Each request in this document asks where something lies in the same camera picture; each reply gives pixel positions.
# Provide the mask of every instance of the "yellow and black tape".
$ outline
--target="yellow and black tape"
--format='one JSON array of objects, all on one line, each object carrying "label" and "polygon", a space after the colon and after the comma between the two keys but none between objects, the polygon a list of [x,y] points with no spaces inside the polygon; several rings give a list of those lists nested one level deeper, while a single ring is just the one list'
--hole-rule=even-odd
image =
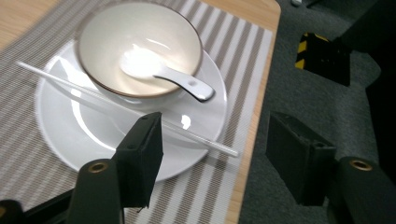
[{"label": "yellow and black tape", "polygon": [[308,54],[308,48],[310,47],[310,44],[314,42],[315,40],[324,40],[326,42],[330,42],[327,38],[321,36],[321,35],[316,35],[313,33],[305,33],[301,37],[300,44],[297,49],[297,60],[294,64],[295,67],[300,68],[300,69],[305,69],[306,67],[306,60],[307,60],[307,54]]}]

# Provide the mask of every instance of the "brass screw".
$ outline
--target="brass screw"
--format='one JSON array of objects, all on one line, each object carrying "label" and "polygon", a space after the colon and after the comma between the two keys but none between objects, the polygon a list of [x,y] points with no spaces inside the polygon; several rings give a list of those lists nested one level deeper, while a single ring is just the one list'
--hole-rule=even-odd
[{"label": "brass screw", "polygon": [[362,170],[362,171],[373,170],[373,166],[371,166],[369,163],[367,163],[365,161],[353,160],[353,161],[350,161],[349,164],[358,170]]},{"label": "brass screw", "polygon": [[102,171],[104,171],[105,169],[107,169],[108,165],[105,162],[97,162],[92,164],[89,168],[88,171],[94,174],[100,173]]}]

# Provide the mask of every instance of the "gray striped mat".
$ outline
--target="gray striped mat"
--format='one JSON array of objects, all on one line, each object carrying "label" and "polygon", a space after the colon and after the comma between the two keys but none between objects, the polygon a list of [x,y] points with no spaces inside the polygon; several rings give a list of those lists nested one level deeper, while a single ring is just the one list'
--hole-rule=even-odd
[{"label": "gray striped mat", "polygon": [[[39,77],[15,62],[44,68],[54,53],[73,38],[85,15],[107,2],[61,1],[26,35],[1,52],[0,200],[18,200],[29,209],[74,187],[77,173],[51,152],[36,124],[35,89]],[[229,98],[221,143],[243,152],[272,33],[199,1],[158,2],[192,23],[205,51],[219,67]],[[181,175],[157,183],[150,208],[140,213],[126,210],[126,222],[223,223],[240,161],[241,157],[210,152]]]}]

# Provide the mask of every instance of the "white bowl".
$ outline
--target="white bowl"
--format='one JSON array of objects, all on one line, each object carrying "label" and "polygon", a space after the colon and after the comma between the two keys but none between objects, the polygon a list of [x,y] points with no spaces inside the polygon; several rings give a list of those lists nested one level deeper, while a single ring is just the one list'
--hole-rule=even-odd
[{"label": "white bowl", "polygon": [[123,2],[100,7],[78,27],[78,60],[110,98],[152,108],[177,98],[180,87],[163,79],[139,79],[120,69],[120,58],[139,47],[160,55],[166,66],[194,76],[203,48],[194,27],[173,9],[154,3]]}]

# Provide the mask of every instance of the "wooden table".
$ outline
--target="wooden table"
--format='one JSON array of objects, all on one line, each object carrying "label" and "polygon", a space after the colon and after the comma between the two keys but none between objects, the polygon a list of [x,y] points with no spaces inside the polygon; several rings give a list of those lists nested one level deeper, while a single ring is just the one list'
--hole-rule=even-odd
[{"label": "wooden table", "polygon": [[[248,179],[248,170],[259,119],[262,110],[265,87],[272,61],[277,26],[280,17],[280,7],[275,0],[202,0],[213,7],[221,8],[235,16],[250,21],[273,32],[273,39],[269,49],[267,65],[263,71],[261,89],[258,94],[254,116],[250,122],[249,139],[242,159],[239,174],[233,188],[233,197],[229,206],[227,222],[237,223]],[[52,7],[58,0],[0,0],[0,49],[23,35]]]}]

